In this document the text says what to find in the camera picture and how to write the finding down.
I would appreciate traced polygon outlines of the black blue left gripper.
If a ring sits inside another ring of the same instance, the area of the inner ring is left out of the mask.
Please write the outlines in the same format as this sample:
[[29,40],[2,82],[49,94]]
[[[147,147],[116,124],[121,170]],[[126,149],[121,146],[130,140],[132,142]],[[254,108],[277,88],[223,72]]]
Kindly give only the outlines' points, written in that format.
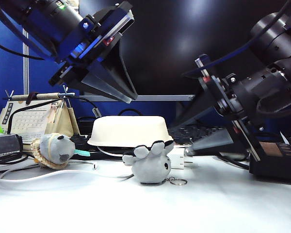
[[124,1],[84,17],[58,46],[65,64],[49,80],[82,92],[130,103],[138,94],[121,54],[121,37],[134,22],[132,5]]

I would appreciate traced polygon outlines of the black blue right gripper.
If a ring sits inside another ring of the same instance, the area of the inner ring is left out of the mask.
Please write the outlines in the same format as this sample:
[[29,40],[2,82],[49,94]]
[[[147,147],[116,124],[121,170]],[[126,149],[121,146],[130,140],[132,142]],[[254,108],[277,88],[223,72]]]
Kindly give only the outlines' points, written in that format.
[[231,125],[200,138],[185,148],[185,155],[195,152],[249,152],[254,160],[262,159],[262,146],[254,136],[254,130],[262,127],[262,116],[257,113],[257,104],[262,93],[262,72],[256,72],[243,80],[234,73],[219,78],[208,69],[201,71],[198,79],[203,91],[197,93],[190,104],[169,126],[170,130],[190,124],[205,115],[210,108],[227,118]]

